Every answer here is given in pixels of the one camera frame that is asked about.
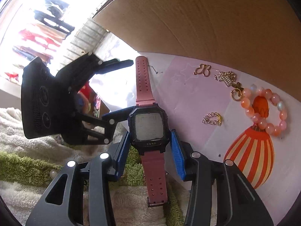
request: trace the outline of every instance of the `metal screw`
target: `metal screw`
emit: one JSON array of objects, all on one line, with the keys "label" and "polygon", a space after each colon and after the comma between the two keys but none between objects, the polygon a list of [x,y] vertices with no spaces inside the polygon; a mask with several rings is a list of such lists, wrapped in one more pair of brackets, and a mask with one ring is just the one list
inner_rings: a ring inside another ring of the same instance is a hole
[{"label": "metal screw", "polygon": [[200,157],[201,157],[201,154],[200,154],[199,152],[193,152],[193,153],[191,154],[191,156],[192,156],[193,158],[200,158]]},{"label": "metal screw", "polygon": [[69,162],[67,163],[67,166],[68,166],[68,167],[74,167],[75,164],[76,164],[75,161],[69,161]]},{"label": "metal screw", "polygon": [[108,157],[109,157],[108,153],[102,153],[102,154],[100,154],[100,158],[103,159],[103,160],[105,160]]},{"label": "metal screw", "polygon": [[227,166],[229,166],[229,167],[231,167],[231,166],[233,166],[233,161],[231,161],[231,160],[226,160],[225,161],[225,164],[227,165]]}]

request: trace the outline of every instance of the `blue gripper pad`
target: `blue gripper pad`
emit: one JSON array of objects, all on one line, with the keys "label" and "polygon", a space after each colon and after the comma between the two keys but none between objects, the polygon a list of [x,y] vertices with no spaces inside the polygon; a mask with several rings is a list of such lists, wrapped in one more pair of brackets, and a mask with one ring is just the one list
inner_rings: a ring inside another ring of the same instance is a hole
[{"label": "blue gripper pad", "polygon": [[130,140],[129,132],[127,132],[125,135],[124,141],[123,141],[123,145],[121,146],[119,156],[116,161],[118,164],[118,171],[116,174],[118,177],[118,180],[123,175],[125,163],[126,163],[126,159],[128,157],[128,152],[129,152],[130,147],[131,147],[131,140]]},{"label": "blue gripper pad", "polygon": [[178,138],[177,132],[175,129],[171,131],[171,151],[173,153],[173,160],[177,169],[177,173],[182,180],[186,180],[186,171],[185,171],[185,160],[186,154],[183,150],[181,141]]},{"label": "blue gripper pad", "polygon": [[119,143],[111,144],[108,153],[112,157],[112,163],[107,169],[108,181],[116,182],[123,174],[128,152],[131,147],[130,133],[126,132]]}]

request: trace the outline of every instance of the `cardboard flap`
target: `cardboard flap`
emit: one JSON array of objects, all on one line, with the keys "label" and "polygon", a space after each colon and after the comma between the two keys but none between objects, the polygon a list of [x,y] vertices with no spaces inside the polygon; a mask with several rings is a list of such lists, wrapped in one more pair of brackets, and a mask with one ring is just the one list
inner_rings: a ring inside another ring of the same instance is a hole
[{"label": "cardboard flap", "polygon": [[301,24],[286,0],[109,0],[94,20],[135,50],[229,66],[301,101]]}]

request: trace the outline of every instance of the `orange bead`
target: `orange bead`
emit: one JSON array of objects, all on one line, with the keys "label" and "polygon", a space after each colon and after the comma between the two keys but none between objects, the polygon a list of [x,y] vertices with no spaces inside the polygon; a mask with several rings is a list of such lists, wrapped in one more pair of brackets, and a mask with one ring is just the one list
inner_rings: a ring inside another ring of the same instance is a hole
[{"label": "orange bead", "polygon": [[267,134],[272,134],[275,131],[275,127],[272,123],[266,125],[265,131]]},{"label": "orange bead", "polygon": [[243,97],[240,101],[240,104],[244,109],[247,109],[250,106],[250,100],[246,97]]},{"label": "orange bead", "polygon": [[251,118],[254,114],[254,109],[251,106],[246,109],[246,116],[248,116],[249,118]]},{"label": "orange bead", "polygon": [[287,112],[286,112],[286,110],[280,111],[279,118],[282,121],[284,121],[287,118]]},{"label": "orange bead", "polygon": [[259,126],[259,128],[260,128],[261,130],[263,130],[263,129],[266,128],[267,124],[268,124],[268,123],[266,122],[266,119],[262,118],[262,119],[259,121],[258,126]]},{"label": "orange bead", "polygon": [[273,136],[279,136],[281,133],[281,128],[279,126],[275,126],[275,130],[273,132]]},{"label": "orange bead", "polygon": [[273,93],[271,91],[271,89],[265,89],[263,92],[263,96],[269,100],[272,97]]}]

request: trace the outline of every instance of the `watch screen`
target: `watch screen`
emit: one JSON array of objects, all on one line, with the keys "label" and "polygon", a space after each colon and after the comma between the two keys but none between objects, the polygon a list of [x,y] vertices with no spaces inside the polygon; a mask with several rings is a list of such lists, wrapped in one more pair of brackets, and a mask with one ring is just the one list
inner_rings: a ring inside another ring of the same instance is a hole
[{"label": "watch screen", "polygon": [[163,138],[164,128],[161,115],[159,113],[136,115],[135,130],[139,141]]}]

